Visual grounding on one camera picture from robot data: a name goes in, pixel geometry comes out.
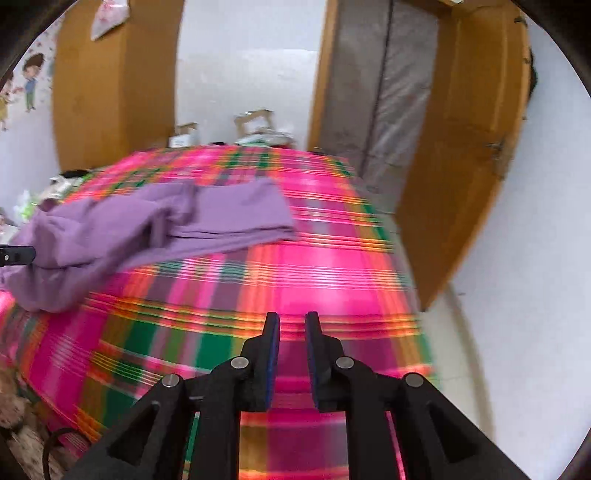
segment tiled floor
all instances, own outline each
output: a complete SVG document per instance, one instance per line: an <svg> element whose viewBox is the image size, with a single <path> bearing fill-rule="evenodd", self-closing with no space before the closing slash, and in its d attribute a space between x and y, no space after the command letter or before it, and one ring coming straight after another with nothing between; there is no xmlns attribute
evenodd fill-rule
<svg viewBox="0 0 591 480"><path fill-rule="evenodd" d="M372 201L379 209L379 199L373 197ZM391 233L395 247L402 250L392 217L386 213L380 217ZM454 295L453 290L444 291L431 308L421 314L421 325L431 347L441 391L466 417L493 438L488 397L478 365L478 355Z"/></svg>
<svg viewBox="0 0 591 480"><path fill-rule="evenodd" d="M421 315L421 325L431 346L441 391L475 425L488 428L482 412L486 406L480 406L477 400L469 351L462 339L462 327L454 317L449 294L444 292Z"/></svg>

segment white wall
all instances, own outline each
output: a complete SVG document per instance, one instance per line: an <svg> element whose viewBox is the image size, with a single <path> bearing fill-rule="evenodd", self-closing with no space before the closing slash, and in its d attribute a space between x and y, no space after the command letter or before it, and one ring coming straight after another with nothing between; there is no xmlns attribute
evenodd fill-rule
<svg viewBox="0 0 591 480"><path fill-rule="evenodd" d="M454 280L496 442L555 480L591 427L591 98L530 25L540 77L498 202Z"/></svg>
<svg viewBox="0 0 591 480"><path fill-rule="evenodd" d="M177 123L203 143L237 140L234 116L268 108L306 147L324 0L186 0L177 53Z"/></svg>
<svg viewBox="0 0 591 480"><path fill-rule="evenodd" d="M51 116L51 84L56 38L62 21L63 17L33 42L13 72L7 130L0 129L0 207L9 218L14 218L12 209L23 190L41 193L49 185L50 177L59 172ZM22 67L37 53L44 55L44 63L37 77L35 110L27 113Z"/></svg>

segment plaid blanket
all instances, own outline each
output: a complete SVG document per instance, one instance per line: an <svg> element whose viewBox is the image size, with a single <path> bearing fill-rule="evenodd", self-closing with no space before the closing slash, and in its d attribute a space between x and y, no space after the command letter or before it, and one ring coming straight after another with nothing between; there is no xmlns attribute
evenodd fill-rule
<svg viewBox="0 0 591 480"><path fill-rule="evenodd" d="M241 478L346 478L344 415L313 407L305 313L317 310L324 332L380 373L430 377L431 366L410 282L343 160L255 147L141 152L66 201L126 194L148 182L226 185L258 176L282 189L297 241L119 273L67 313L29 314L0 293L0 340L54 414L96 440L162 375L209 372L260 334L266 312L278 312L272 409L242 415Z"/></svg>

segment cardboard box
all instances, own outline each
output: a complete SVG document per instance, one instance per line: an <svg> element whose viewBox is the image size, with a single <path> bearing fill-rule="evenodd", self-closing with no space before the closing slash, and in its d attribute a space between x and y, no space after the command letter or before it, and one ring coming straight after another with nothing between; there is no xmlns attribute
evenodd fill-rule
<svg viewBox="0 0 591 480"><path fill-rule="evenodd" d="M168 139L169 148L185 148L200 145L198 125L193 122L190 124L179 125L174 129L175 136Z"/></svg>

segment open door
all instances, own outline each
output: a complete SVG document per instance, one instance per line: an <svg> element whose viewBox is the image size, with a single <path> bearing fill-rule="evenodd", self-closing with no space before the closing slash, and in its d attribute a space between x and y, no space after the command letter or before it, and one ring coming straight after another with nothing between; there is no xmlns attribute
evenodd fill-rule
<svg viewBox="0 0 591 480"><path fill-rule="evenodd" d="M396 212L426 310L456 271L496 197L530 86L521 11L466 0L440 17L433 90Z"/></svg>

